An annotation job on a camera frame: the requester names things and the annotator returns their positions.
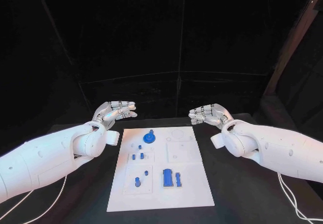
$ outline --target robotic hand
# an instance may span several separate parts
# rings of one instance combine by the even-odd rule
[[[192,124],[215,125],[221,133],[211,140],[234,156],[254,160],[276,172],[323,182],[323,143],[306,135],[276,127],[234,120],[227,109],[211,104],[191,110]]]
[[[106,102],[93,121],[31,140],[0,157],[0,203],[57,182],[101,155],[106,144],[117,145],[120,133],[109,130],[116,120],[138,116],[135,109],[135,102]]]

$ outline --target cable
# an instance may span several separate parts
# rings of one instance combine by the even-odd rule
[[[290,190],[288,184],[285,183],[282,174],[280,174],[280,173],[277,173],[277,174],[279,174],[279,180],[280,180],[280,184],[282,184],[282,189],[283,189],[285,194],[286,194],[286,196],[288,196],[288,198],[289,198],[289,200],[290,200],[290,202],[292,202],[292,205],[295,206],[295,212],[296,212],[296,215],[299,216],[300,219],[309,221],[311,224],[313,224],[312,221],[321,221],[321,222],[323,222],[323,219],[321,219],[321,218],[308,218],[308,217],[305,216],[305,214],[302,213],[302,211],[298,209],[298,201],[296,201],[295,194],[293,194],[293,192],[292,192],[292,190]],[[289,189],[289,191],[290,191],[290,194],[292,194],[292,196],[293,196],[295,202],[293,202],[293,200],[292,200],[292,198],[290,198],[290,196],[289,196],[289,194],[288,194],[288,192],[286,192],[285,187],[286,187],[286,188]]]
[[[65,182],[67,182],[67,177],[68,177],[68,176],[65,176],[65,180],[64,180],[64,183],[63,183],[63,189],[61,189],[60,195],[58,195],[58,197],[57,197],[57,199],[55,199],[55,201],[54,201],[54,203],[52,203],[50,209],[51,209],[52,206],[55,205],[55,203],[57,203],[57,201],[58,201],[58,199],[60,199],[60,196],[61,196],[61,194],[63,194],[63,190],[64,190],[64,186],[65,186]],[[28,196],[31,195],[32,192],[34,192],[34,190],[28,193],[28,195],[25,196],[25,198],[24,198],[24,199],[18,202],[18,204],[12,207],[12,209],[8,211],[8,213],[0,217],[0,220],[6,217],[6,215],[8,215],[8,214],[14,211],[14,209],[19,206],[19,204],[24,202],[24,200],[28,198]],[[48,213],[50,209],[42,213],[41,216],[38,216],[34,220],[28,221],[28,222],[24,223],[24,224],[28,224],[28,223],[34,222],[35,220],[38,220],[38,219]]]
[[[25,196],[25,198],[18,202],[18,204],[12,207],[12,209],[8,211],[8,213],[2,216],[0,220],[6,217],[6,215],[15,210],[15,208],[19,206],[19,204],[24,202],[24,200],[28,198],[28,196],[31,195],[31,193],[34,192],[34,190],[28,193],[28,195]]]
[[[58,197],[57,197],[57,199],[55,199],[55,201],[54,201],[54,203],[52,203],[52,205],[51,205],[51,207],[50,207],[50,209],[52,208],[52,206],[55,205],[55,203],[57,203],[57,201],[58,201],[58,199],[60,199],[60,196],[61,196],[61,194],[63,194],[63,190],[64,190],[64,186],[65,186],[65,182],[67,182],[67,177],[68,176],[65,176],[65,180],[64,180],[64,183],[63,183],[63,189],[61,189],[61,192],[60,192],[60,195],[58,195]],[[29,224],[31,222],[34,222],[35,220],[38,220],[47,213],[48,213],[48,211],[50,211],[50,209],[34,219],[34,220],[31,220],[31,221],[28,221],[27,223],[24,223],[24,224]]]

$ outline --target blue cylinder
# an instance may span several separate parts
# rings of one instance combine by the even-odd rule
[[[136,187],[139,188],[140,187],[140,178],[138,177],[136,179],[135,179],[135,181],[136,181]]]
[[[151,132],[143,137],[143,141],[151,144],[155,142],[155,140],[156,140],[156,136],[153,134],[153,130],[151,130]]]

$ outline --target black backdrop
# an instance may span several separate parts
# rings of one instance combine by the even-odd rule
[[[253,113],[305,3],[2,0],[0,153],[107,100],[138,119],[210,103]]]

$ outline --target black table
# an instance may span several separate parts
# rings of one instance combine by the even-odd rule
[[[254,123],[250,114],[236,119]],[[55,125],[58,131],[74,125]],[[191,126],[189,118],[119,121],[113,130],[123,134],[126,128]],[[107,212],[120,142],[107,146],[99,158],[68,175],[65,190],[48,214],[35,223],[285,223],[305,224],[283,193],[277,173],[253,160],[237,158],[226,148],[215,149],[211,137],[220,129],[208,124],[194,126],[195,136],[210,180],[215,206],[200,208]],[[308,217],[323,217],[323,201],[305,180],[283,176]],[[61,190],[63,180],[35,190],[29,198],[0,221],[24,223],[51,206]],[[22,199],[16,196],[0,204],[0,214]]]

